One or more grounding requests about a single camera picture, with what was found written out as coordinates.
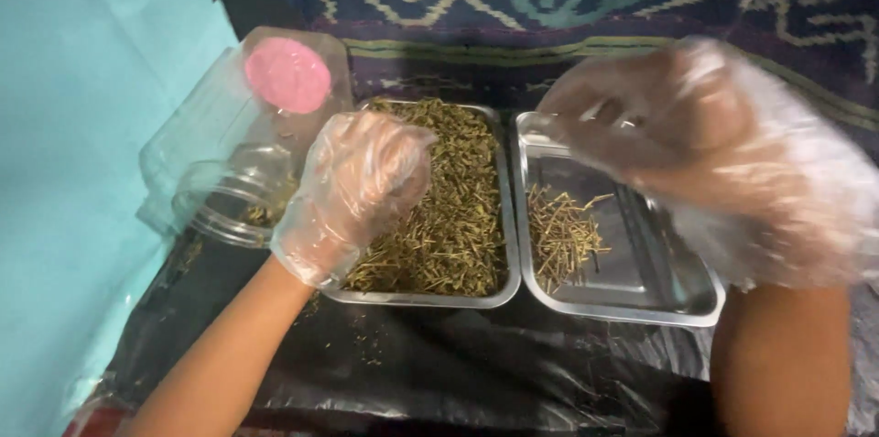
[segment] jar lid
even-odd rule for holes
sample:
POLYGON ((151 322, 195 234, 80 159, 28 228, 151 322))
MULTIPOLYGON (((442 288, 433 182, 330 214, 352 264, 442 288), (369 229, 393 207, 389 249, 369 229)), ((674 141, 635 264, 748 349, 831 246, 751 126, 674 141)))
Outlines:
POLYGON ((330 93, 330 70, 305 44, 265 38, 244 63, 250 87, 278 109, 297 114, 317 110, 330 93))

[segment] teal fabric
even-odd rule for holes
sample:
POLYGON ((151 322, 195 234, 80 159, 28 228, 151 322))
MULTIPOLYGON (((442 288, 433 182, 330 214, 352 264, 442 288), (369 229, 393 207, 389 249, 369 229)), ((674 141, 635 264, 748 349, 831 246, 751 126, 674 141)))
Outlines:
POLYGON ((217 0, 0 0, 0 436, 53 436, 167 252, 138 151, 236 39, 217 0))

